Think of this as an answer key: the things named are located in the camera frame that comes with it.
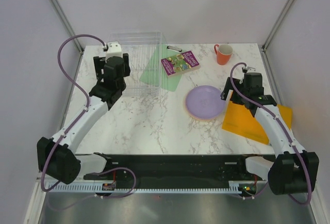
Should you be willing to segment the purple plate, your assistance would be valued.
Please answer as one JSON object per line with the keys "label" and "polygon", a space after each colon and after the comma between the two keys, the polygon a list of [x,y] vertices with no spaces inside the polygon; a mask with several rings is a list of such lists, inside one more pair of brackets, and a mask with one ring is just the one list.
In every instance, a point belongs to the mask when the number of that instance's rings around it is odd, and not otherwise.
{"label": "purple plate", "polygon": [[223,113],[226,102],[221,99],[221,90],[210,86],[197,86],[185,98],[188,110],[196,117],[207,119]]}

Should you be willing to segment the pink plate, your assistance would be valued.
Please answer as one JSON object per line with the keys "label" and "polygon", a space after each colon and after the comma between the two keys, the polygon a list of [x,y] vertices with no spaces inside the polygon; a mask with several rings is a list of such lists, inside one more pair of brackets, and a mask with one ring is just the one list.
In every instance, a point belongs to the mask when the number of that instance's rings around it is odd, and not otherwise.
{"label": "pink plate", "polygon": [[194,116],[194,115],[188,110],[188,108],[187,108],[187,106],[186,106],[186,102],[185,102],[185,100],[183,100],[183,108],[184,108],[185,112],[186,112],[191,118],[193,118],[193,119],[195,119],[195,120],[198,120],[198,121],[211,121],[211,120],[214,120],[214,119],[216,119],[216,118],[219,117],[219,115],[217,115],[217,116],[215,116],[215,117],[212,117],[212,118],[207,118],[207,119],[203,119],[203,118],[196,117],[196,116]]}

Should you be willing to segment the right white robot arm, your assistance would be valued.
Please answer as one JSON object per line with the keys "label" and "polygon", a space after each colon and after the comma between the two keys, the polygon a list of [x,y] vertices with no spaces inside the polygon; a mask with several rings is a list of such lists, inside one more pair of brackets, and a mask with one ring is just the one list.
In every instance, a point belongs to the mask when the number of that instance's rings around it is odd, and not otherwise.
{"label": "right white robot arm", "polygon": [[271,95],[264,94],[262,75],[244,72],[243,79],[228,77],[221,99],[226,100],[232,91],[230,101],[244,106],[265,131],[274,150],[275,161],[262,156],[250,156],[236,166],[237,176],[249,179],[253,174],[267,180],[275,195],[306,193],[311,196],[315,189],[319,158],[308,152],[295,139],[285,124]]}

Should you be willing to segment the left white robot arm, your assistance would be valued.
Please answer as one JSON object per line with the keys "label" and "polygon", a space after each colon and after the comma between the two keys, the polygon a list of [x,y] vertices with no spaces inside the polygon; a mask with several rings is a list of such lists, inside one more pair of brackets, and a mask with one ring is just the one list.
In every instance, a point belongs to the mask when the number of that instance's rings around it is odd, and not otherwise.
{"label": "left white robot arm", "polygon": [[89,93],[87,106],[51,138],[37,143],[38,167],[42,176],[70,184],[79,175],[96,173],[101,179],[113,174],[113,166],[100,153],[76,156],[80,143],[109,111],[126,89],[124,78],[130,75],[129,55],[94,57],[97,82]]}

